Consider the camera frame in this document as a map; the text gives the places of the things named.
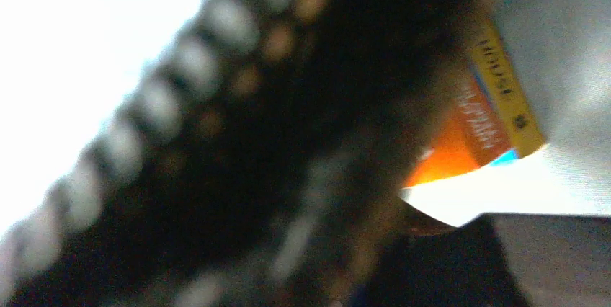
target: zipper teeth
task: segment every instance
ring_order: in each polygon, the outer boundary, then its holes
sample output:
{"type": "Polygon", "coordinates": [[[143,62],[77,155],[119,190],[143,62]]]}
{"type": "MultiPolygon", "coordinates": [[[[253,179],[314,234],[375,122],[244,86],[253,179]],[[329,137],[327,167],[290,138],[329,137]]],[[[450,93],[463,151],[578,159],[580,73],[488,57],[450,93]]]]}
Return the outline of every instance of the zipper teeth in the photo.
{"type": "Polygon", "coordinates": [[[201,117],[199,139],[222,136],[220,100],[247,102],[264,84],[261,68],[294,63],[300,37],[328,1],[207,0],[75,169],[0,244],[9,253],[0,302],[16,284],[46,271],[62,243],[93,226],[108,201],[138,183],[145,166],[171,159],[164,148],[186,132],[186,123],[201,117]]]}

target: yellow strip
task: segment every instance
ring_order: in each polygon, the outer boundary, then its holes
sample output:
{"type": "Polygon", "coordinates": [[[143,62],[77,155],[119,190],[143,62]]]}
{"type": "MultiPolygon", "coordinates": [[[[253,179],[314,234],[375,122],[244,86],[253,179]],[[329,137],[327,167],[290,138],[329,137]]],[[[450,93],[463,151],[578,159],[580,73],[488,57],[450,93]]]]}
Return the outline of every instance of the yellow strip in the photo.
{"type": "Polygon", "coordinates": [[[518,157],[528,156],[538,150],[545,143],[545,138],[530,111],[492,20],[485,19],[482,22],[471,58],[518,157]]]}

